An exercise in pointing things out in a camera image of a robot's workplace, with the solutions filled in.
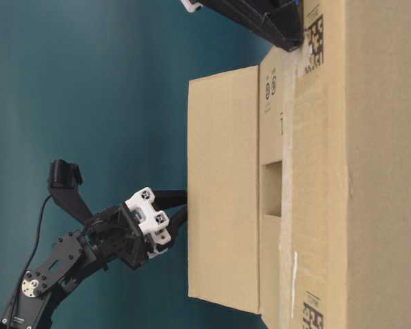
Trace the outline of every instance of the cardboard box flap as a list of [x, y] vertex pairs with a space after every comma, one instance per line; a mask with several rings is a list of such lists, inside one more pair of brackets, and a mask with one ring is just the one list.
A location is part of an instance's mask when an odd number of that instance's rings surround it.
[[257, 66], [190, 83], [188, 191], [189, 296], [258, 313]]

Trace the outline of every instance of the cardboard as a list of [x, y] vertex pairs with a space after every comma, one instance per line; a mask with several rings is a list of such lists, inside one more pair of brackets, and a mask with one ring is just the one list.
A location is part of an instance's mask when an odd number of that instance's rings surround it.
[[298, 51], [190, 84], [189, 296], [268, 328], [411, 328], [411, 1], [304, 18]]

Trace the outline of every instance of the teal backdrop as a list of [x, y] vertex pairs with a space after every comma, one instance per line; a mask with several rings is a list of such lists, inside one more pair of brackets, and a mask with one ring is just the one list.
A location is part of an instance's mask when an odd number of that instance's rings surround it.
[[[185, 188], [188, 81], [257, 64], [269, 48], [178, 0], [0, 0], [0, 315], [32, 249], [53, 159], [80, 165], [93, 211], [144, 186]], [[50, 202], [32, 264], [78, 228]], [[53, 328], [264, 328], [187, 288], [184, 228], [142, 269], [114, 261], [87, 279]]]

